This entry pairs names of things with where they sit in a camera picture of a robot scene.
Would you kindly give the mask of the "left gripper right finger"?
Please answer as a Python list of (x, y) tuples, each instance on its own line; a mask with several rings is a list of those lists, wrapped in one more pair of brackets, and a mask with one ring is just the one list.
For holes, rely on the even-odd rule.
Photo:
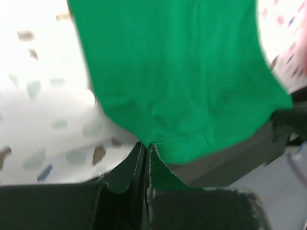
[(259, 198), (251, 191), (193, 188), (161, 160), (158, 147), (146, 152), (146, 210), (151, 230), (269, 230)]

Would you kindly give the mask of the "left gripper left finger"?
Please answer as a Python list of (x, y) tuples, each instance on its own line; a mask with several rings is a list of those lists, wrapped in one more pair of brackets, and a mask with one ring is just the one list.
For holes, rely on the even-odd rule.
[(76, 184), (3, 186), (3, 230), (140, 230), (145, 147), (104, 176)]

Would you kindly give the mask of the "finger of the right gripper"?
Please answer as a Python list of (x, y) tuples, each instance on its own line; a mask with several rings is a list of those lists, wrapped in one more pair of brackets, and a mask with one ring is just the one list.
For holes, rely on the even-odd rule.
[(280, 127), (296, 133), (304, 141), (307, 140), (307, 110), (292, 109), (277, 111), (272, 115), (273, 122)]

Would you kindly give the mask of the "green t shirt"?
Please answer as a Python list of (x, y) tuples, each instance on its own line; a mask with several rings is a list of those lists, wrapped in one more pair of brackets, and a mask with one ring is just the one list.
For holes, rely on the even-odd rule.
[(71, 0), (105, 114), (183, 164), (291, 109), (260, 47), (254, 0)]

